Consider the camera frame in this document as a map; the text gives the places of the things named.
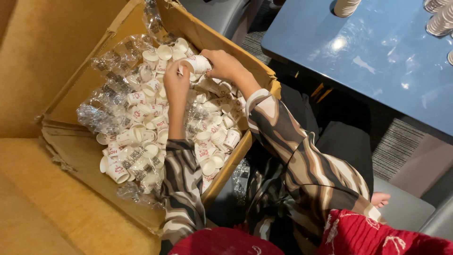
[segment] gray chair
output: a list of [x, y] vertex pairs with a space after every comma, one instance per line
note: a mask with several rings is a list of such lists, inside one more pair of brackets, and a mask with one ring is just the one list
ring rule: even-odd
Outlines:
[[237, 45], [250, 28], [263, 0], [179, 0], [186, 10]]
[[[391, 195], [389, 204], [378, 209], [391, 227], [453, 241], [453, 193], [441, 206], [434, 208], [376, 176], [374, 191]], [[239, 217], [243, 211], [244, 208], [238, 208], [236, 205], [230, 179], [208, 209], [207, 217], [218, 226], [231, 226], [238, 222], [235, 217]]]

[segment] glossy table surface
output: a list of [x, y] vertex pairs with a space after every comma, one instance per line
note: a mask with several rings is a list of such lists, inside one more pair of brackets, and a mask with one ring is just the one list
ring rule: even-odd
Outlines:
[[450, 36], [425, 31], [422, 0], [362, 0], [347, 18], [332, 0], [287, 0], [261, 46], [453, 136]]

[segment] gray carpet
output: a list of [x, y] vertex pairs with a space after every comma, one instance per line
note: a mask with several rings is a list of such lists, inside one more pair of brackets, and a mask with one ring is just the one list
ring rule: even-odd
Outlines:
[[[278, 75], [292, 75], [297, 70], [264, 55], [260, 42], [276, 13], [269, 12], [270, 0], [265, 0], [254, 19], [242, 48], [268, 65]], [[389, 181], [414, 152], [425, 133], [399, 120], [401, 114], [378, 102], [370, 102], [371, 147], [376, 176]]]

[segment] patterned sleeve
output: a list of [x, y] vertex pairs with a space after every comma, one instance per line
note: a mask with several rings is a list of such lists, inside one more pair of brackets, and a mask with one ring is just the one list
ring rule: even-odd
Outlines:
[[[370, 203], [362, 176], [347, 162], [320, 153], [314, 133], [302, 129], [286, 106], [269, 91], [256, 91], [246, 103], [252, 134], [288, 166], [286, 189], [311, 221], [324, 226], [331, 209], [348, 209], [385, 222]], [[296, 222], [304, 221], [293, 215]]]
[[165, 178], [161, 196], [165, 204], [160, 254], [167, 254], [183, 238], [205, 228], [206, 218], [201, 203], [202, 173], [189, 140], [167, 141]]

